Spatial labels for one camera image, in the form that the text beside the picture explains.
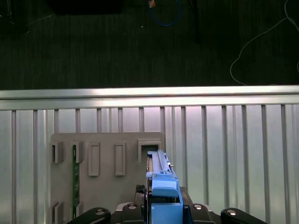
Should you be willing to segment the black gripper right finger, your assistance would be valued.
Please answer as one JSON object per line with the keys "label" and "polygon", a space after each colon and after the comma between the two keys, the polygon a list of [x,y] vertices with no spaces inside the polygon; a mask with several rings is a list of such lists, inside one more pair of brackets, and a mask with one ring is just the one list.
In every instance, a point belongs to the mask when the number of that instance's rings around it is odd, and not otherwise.
{"label": "black gripper right finger", "polygon": [[266,224],[266,222],[237,208],[223,209],[218,215],[207,205],[193,203],[187,189],[180,187],[183,198],[184,224]]}

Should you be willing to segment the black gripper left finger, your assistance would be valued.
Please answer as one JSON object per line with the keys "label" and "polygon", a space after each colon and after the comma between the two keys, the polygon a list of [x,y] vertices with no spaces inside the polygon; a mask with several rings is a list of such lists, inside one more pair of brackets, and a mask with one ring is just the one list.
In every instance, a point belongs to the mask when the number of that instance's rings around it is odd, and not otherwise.
{"label": "black gripper left finger", "polygon": [[116,211],[102,207],[92,208],[71,220],[71,224],[145,224],[144,218],[145,186],[136,185],[132,203],[118,205]]}

